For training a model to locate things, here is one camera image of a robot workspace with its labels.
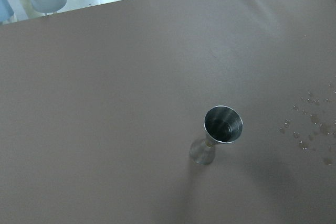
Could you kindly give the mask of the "steel double jigger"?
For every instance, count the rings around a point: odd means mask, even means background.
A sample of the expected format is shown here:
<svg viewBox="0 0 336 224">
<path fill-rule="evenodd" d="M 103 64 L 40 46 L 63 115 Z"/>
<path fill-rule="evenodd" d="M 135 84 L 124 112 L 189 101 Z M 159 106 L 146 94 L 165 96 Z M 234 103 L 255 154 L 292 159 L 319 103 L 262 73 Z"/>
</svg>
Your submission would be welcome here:
<svg viewBox="0 0 336 224">
<path fill-rule="evenodd" d="M 232 108 L 217 105 L 204 117 L 204 137 L 190 147 L 190 158 L 197 164 L 208 165 L 215 159 L 216 145 L 236 141 L 243 131 L 243 121 Z"/>
</svg>

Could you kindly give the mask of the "brown table mat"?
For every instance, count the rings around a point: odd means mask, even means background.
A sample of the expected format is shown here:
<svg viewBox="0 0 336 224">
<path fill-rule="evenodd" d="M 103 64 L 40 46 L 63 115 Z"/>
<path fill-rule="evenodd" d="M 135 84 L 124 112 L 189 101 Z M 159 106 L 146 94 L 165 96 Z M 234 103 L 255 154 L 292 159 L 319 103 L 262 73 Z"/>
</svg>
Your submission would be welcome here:
<svg viewBox="0 0 336 224">
<path fill-rule="evenodd" d="M 217 105 L 242 134 L 197 164 Z M 1 223 L 335 223 L 335 0 L 123 0 L 2 26 Z"/>
</svg>

